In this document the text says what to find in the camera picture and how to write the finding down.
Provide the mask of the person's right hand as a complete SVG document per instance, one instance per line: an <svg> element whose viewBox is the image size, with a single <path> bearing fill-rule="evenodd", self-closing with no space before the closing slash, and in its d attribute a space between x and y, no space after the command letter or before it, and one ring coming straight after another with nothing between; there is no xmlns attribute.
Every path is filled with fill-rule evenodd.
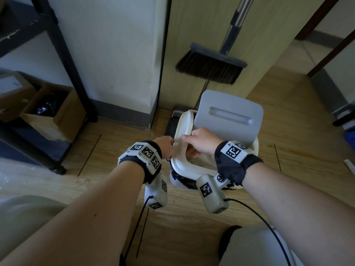
<svg viewBox="0 0 355 266"><path fill-rule="evenodd" d="M214 156L216 148L223 142L223 139L212 133L207 128L195 129L191 132L195 136L195 143L188 144L186 156L196 158L199 155Z"/></svg>

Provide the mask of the black left wristband with markers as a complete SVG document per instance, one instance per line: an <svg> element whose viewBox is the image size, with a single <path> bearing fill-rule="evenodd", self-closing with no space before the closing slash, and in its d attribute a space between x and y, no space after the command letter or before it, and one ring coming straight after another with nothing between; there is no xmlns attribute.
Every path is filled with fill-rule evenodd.
<svg viewBox="0 0 355 266"><path fill-rule="evenodd" d="M151 184L162 168L162 151L157 143L145 140L136 142L118 158L118 164L132 161L144 170L144 184Z"/></svg>

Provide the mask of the person's left forearm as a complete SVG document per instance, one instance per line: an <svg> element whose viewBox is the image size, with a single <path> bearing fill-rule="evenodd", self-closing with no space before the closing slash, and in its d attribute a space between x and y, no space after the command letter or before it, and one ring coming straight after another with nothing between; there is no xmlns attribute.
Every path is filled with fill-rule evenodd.
<svg viewBox="0 0 355 266"><path fill-rule="evenodd" d="M124 161L0 262L0 266L118 266L144 181Z"/></svg>

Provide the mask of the black wristband with markers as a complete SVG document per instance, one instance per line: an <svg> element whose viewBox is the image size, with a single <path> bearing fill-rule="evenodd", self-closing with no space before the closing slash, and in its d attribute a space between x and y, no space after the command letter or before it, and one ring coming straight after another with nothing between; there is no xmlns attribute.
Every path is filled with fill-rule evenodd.
<svg viewBox="0 0 355 266"><path fill-rule="evenodd" d="M215 149L214 159L219 175L236 186L242 186L249 167L264 161L238 141L223 141Z"/></svg>
<svg viewBox="0 0 355 266"><path fill-rule="evenodd" d="M145 140L136 142L118 158L118 164L132 161L144 170L144 184L151 184L162 168L162 151L157 143Z"/></svg>

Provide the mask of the black and grey object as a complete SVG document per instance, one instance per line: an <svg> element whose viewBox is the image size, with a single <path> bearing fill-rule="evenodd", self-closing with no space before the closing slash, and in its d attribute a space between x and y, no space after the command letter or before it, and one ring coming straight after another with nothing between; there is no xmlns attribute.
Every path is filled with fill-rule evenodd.
<svg viewBox="0 0 355 266"><path fill-rule="evenodd" d="M332 123L333 126L342 127L347 132L355 130L355 100L332 114L336 118Z"/></svg>

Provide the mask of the black bristle broom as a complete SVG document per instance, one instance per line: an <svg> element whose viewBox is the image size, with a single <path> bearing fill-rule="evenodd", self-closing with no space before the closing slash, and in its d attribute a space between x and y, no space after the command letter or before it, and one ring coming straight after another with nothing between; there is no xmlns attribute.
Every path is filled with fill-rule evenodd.
<svg viewBox="0 0 355 266"><path fill-rule="evenodd" d="M190 76L221 84L233 85L247 63L228 56L254 0L241 0L219 51L192 43L190 50L176 64L175 70Z"/></svg>

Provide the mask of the white trash bin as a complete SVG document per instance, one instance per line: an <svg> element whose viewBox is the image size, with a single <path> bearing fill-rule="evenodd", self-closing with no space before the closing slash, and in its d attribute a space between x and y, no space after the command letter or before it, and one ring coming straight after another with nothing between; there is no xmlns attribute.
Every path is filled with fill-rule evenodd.
<svg viewBox="0 0 355 266"><path fill-rule="evenodd" d="M258 152L259 152L259 142L258 142L258 137L256 137L256 139L254 140L254 142L252 143L252 145L248 146L250 149L252 149L254 151L254 154L258 156ZM236 186L233 183L228 182L227 186L222 188L224 190L237 190L237 189L241 189L242 186Z"/></svg>

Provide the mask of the black plastic bag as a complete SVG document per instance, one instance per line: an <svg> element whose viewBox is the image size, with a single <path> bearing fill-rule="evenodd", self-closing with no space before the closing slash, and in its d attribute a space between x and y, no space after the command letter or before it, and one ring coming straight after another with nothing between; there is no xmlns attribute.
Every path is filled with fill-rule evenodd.
<svg viewBox="0 0 355 266"><path fill-rule="evenodd" d="M34 114L38 116L55 117L67 96L67 92L60 90L47 94L37 103Z"/></svg>

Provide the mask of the black right wristband with markers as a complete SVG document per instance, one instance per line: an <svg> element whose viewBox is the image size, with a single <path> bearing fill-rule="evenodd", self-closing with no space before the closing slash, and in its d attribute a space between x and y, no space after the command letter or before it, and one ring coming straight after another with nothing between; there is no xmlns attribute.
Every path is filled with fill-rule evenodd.
<svg viewBox="0 0 355 266"><path fill-rule="evenodd" d="M223 141L215 149L214 159L219 175L236 186L242 186L249 167L264 161L238 141Z"/></svg>

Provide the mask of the white bin ring frame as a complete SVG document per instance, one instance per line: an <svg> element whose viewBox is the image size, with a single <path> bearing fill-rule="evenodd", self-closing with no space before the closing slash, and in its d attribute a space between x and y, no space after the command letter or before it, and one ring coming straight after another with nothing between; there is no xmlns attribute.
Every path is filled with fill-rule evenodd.
<svg viewBox="0 0 355 266"><path fill-rule="evenodd" d="M181 136L191 134L196 114L196 110L188 110L180 117L174 138L175 153L171 157L171 165L178 174L195 181L204 174L218 177L218 181L223 183L222 188L224 188L228 180L218 175L214 157L203 154L196 158L186 156L188 144L181 140Z"/></svg>

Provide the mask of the blue container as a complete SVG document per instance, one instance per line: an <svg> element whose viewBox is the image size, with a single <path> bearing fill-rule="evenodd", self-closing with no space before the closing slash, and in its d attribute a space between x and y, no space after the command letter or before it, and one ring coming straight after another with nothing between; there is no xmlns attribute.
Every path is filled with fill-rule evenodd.
<svg viewBox="0 0 355 266"><path fill-rule="evenodd" d="M355 129L344 132L345 141L349 144L355 153Z"/></svg>

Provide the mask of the black metal shelf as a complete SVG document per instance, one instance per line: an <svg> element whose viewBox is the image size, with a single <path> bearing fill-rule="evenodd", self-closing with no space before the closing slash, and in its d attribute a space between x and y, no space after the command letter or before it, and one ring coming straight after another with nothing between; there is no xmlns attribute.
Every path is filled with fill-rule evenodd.
<svg viewBox="0 0 355 266"><path fill-rule="evenodd" d="M88 121L97 122L97 112L86 93L49 1L31 0L31 2L32 5L4 0L4 7L0 12L0 59L36 36L47 32L87 113L74 138L75 142ZM64 175L67 170L62 162L73 143L50 143L48 139L35 132L34 128L24 124L24 121L19 120L15 123L21 123L20 127L14 129L13 125L0 121L0 158L41 165L55 174Z"/></svg>

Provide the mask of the person's left hand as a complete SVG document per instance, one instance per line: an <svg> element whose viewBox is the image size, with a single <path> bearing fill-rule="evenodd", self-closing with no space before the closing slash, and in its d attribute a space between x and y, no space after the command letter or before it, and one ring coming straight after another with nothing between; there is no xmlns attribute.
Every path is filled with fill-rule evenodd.
<svg viewBox="0 0 355 266"><path fill-rule="evenodd" d="M171 136L165 135L165 136L161 136L161 137L158 137L153 140L153 142L159 146L159 148L162 152L162 159L166 159L166 157L167 157L167 150L168 150L168 139L167 138L171 138Z"/></svg>

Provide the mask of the dark wooden door frame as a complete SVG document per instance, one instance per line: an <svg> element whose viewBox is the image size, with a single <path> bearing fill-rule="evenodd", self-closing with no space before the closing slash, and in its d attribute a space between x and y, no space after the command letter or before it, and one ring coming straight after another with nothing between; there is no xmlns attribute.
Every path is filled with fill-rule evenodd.
<svg viewBox="0 0 355 266"><path fill-rule="evenodd" d="M307 73L311 78L355 40L355 0L325 0L295 40L331 49Z"/></svg>

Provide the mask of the black bin liner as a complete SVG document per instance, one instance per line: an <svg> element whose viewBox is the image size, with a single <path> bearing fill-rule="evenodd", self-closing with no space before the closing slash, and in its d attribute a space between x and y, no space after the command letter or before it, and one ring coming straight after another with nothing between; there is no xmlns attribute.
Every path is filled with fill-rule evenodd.
<svg viewBox="0 0 355 266"><path fill-rule="evenodd" d="M170 163L170 181L171 183L177 187L177 188L183 188L183 189L190 189L190 190L197 190L196 186L196 181L183 177L180 174L178 174L173 166L171 165L171 161L168 160Z"/></svg>

